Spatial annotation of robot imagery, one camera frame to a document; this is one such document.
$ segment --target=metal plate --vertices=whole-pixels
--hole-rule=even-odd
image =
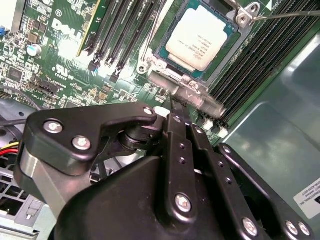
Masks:
[[[233,125],[229,144],[312,227],[294,196],[320,177],[320,33]]]

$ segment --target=motherboard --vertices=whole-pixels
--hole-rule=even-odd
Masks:
[[[212,143],[320,29],[318,17],[248,23],[224,0],[10,2],[1,7],[8,16],[0,17],[0,86],[43,109],[166,107],[174,82],[223,106],[216,116],[190,105]],[[312,0],[238,4],[252,16],[319,9]],[[0,97],[29,104],[8,89]]]

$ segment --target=label sticker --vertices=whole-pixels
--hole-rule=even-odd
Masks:
[[[298,193],[293,199],[308,219],[320,214],[320,178]]]

